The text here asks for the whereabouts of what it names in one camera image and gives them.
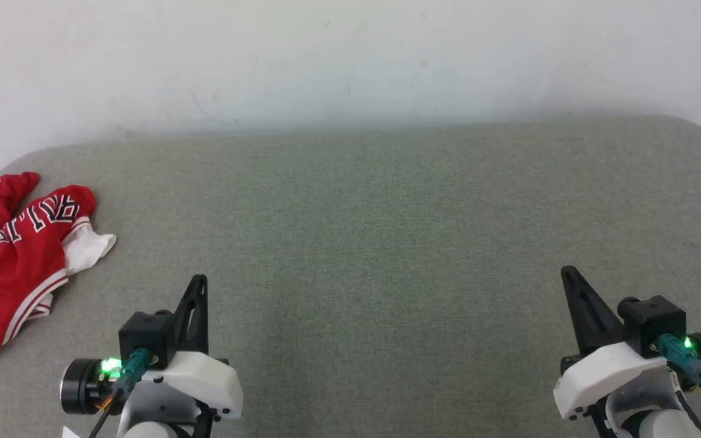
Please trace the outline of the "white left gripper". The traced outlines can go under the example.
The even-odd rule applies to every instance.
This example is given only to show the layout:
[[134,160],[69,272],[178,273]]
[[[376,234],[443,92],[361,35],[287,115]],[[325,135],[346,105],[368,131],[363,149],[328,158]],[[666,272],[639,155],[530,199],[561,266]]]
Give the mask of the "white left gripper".
[[234,368],[209,355],[206,275],[194,275],[175,310],[178,351],[164,370],[142,377],[142,411],[150,421],[191,422],[200,402],[223,419],[239,419],[244,395]]

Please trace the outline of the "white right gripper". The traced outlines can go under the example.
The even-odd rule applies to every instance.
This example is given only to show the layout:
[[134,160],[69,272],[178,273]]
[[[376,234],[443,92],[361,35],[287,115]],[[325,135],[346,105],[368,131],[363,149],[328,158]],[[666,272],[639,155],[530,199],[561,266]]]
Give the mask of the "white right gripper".
[[575,266],[563,266],[561,278],[579,354],[588,356],[554,386],[560,417],[580,416],[593,406],[608,422],[670,420],[671,377],[665,358],[643,358],[621,342],[620,319]]

